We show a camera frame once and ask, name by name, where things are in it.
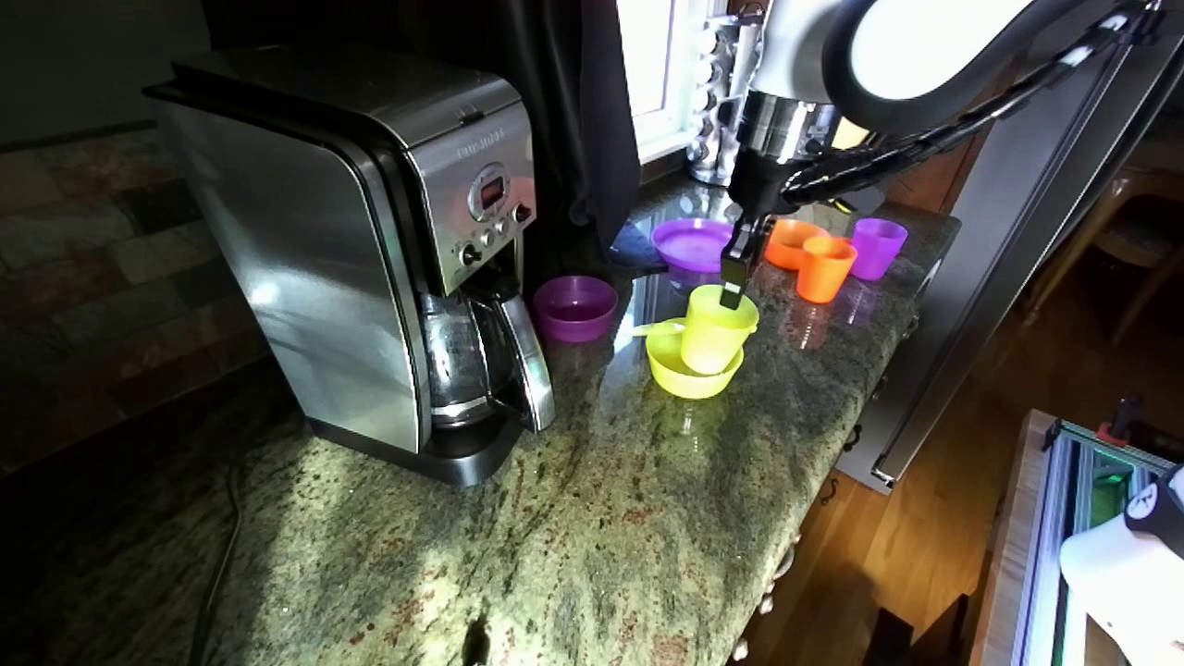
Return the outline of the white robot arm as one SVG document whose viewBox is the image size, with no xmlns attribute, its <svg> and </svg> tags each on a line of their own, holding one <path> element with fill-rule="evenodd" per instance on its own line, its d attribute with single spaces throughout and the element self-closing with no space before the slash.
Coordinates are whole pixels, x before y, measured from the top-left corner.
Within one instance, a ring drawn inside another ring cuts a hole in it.
<svg viewBox="0 0 1184 666">
<path fill-rule="evenodd" d="M 737 312 L 763 259 L 773 211 L 830 201 L 935 150 L 1028 104 L 1106 47 L 1149 39 L 1165 0 L 1101 0 L 1088 26 L 1056 46 L 1077 0 L 769 0 L 753 94 L 824 104 L 870 129 L 858 147 L 779 154 L 745 139 L 728 201 L 718 305 Z"/>
</svg>

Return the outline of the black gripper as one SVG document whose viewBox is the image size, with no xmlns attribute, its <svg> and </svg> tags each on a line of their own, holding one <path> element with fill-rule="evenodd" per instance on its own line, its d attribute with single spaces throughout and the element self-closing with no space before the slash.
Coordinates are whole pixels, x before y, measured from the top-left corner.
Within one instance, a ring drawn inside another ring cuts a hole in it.
<svg viewBox="0 0 1184 666">
<path fill-rule="evenodd" d="M 742 295 L 756 265 L 753 259 L 756 231 L 749 222 L 786 211 L 786 176 L 790 170 L 758 150 L 737 154 L 728 201 L 742 206 L 745 222 L 732 227 L 732 237 L 721 250 L 721 295 L 718 295 L 718 305 L 728 312 L 742 307 Z"/>
</svg>

